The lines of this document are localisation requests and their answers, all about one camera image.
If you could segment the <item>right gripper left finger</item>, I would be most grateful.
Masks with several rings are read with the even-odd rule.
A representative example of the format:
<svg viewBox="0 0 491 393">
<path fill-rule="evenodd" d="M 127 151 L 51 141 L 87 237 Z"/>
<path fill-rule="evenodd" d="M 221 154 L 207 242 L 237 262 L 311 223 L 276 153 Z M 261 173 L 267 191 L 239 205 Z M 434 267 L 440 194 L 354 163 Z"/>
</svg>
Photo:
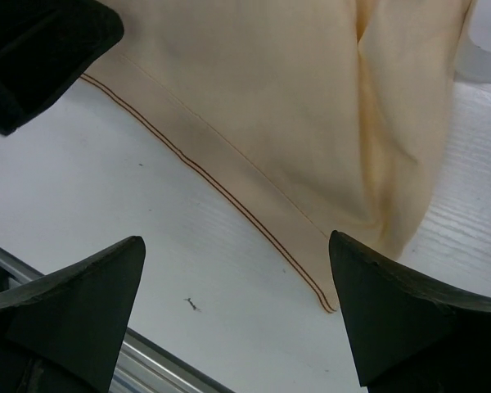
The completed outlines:
<svg viewBox="0 0 491 393">
<path fill-rule="evenodd" d="M 0 248 L 0 268 L 24 279 L 0 291 L 0 392 L 107 392 L 145 257 L 131 236 L 36 278 Z"/>
</svg>

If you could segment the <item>beige underwear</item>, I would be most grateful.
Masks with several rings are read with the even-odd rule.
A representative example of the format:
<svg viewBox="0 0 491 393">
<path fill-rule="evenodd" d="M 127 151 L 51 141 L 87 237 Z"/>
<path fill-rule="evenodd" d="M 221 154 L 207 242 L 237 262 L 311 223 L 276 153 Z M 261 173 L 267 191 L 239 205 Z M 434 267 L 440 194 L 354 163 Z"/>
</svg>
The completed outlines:
<svg viewBox="0 0 491 393">
<path fill-rule="evenodd" d="M 122 40 L 84 79 L 339 301 L 328 239 L 391 259 L 444 154 L 470 1 L 110 1 Z"/>
</svg>

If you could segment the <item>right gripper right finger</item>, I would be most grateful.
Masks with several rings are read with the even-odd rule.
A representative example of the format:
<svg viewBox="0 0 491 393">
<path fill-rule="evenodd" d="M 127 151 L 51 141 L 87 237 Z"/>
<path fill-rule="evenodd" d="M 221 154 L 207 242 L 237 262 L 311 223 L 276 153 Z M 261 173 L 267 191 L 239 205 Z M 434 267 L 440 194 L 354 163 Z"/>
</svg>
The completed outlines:
<svg viewBox="0 0 491 393">
<path fill-rule="evenodd" d="M 358 380 L 370 392 L 491 392 L 491 298 L 334 231 L 331 271 Z"/>
</svg>

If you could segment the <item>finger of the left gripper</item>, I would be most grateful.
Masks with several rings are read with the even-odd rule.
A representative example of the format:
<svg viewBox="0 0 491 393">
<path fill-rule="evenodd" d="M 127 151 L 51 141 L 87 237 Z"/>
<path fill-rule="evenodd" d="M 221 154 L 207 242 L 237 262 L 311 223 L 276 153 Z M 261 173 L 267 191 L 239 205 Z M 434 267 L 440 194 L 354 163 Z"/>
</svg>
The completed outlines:
<svg viewBox="0 0 491 393">
<path fill-rule="evenodd" d="M 0 1 L 0 134 L 42 114 L 123 36 L 98 1 Z"/>
</svg>

